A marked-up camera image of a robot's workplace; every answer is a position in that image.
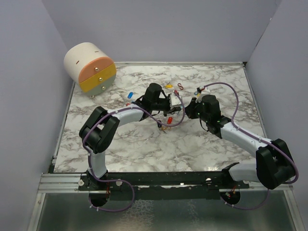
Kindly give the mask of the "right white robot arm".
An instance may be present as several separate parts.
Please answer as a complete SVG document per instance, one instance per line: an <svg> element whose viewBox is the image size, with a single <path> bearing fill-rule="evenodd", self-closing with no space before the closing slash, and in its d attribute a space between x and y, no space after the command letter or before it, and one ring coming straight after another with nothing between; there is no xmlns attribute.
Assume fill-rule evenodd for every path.
<svg viewBox="0 0 308 231"><path fill-rule="evenodd" d="M199 119L206 125L206 131L239 146L253 159L226 167L227 173L221 176L221 183L232 188L238 181L260 182L273 190L290 179L295 179L298 172L285 141L274 141L258 137L256 134L234 125L232 120L221 114L219 101L214 95L193 97L185 113L189 119Z"/></svg>

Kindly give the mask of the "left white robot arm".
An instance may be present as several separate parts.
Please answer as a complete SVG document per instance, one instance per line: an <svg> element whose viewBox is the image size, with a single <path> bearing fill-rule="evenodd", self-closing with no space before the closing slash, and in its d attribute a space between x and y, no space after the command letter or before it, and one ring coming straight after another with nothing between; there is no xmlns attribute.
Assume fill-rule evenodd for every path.
<svg viewBox="0 0 308 231"><path fill-rule="evenodd" d="M183 114L180 122L172 125L156 119L152 114L153 111L163 112L165 116L179 111L183 111ZM110 146L118 127L140 122L146 118L151 118L165 127L175 127L183 121L184 111L185 106L179 93L175 90L166 95L162 87L156 83L151 83L141 97L126 107L114 110L96 107L79 132L82 146L88 152L88 172L92 175L90 185L96 190L101 190L106 185L105 151Z"/></svg>

